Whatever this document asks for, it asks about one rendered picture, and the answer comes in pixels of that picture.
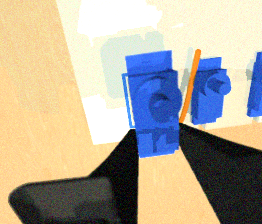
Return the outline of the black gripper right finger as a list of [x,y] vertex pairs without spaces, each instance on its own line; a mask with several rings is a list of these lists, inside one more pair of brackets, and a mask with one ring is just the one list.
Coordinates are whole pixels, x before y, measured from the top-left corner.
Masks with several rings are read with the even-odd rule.
[[181,122],[179,145],[220,224],[262,224],[262,150]]

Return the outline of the white flat panel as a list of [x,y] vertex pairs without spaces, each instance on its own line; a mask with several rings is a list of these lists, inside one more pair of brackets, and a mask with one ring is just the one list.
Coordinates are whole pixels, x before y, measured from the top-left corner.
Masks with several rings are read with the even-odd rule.
[[262,123],[262,0],[56,0],[93,145],[135,129],[125,56],[172,50],[184,124]]

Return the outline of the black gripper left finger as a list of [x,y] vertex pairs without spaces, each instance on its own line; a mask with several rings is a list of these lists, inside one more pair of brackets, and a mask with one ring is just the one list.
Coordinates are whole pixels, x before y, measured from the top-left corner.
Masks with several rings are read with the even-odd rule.
[[135,129],[85,176],[27,182],[10,191],[8,203],[22,224],[106,219],[138,224],[139,152]]

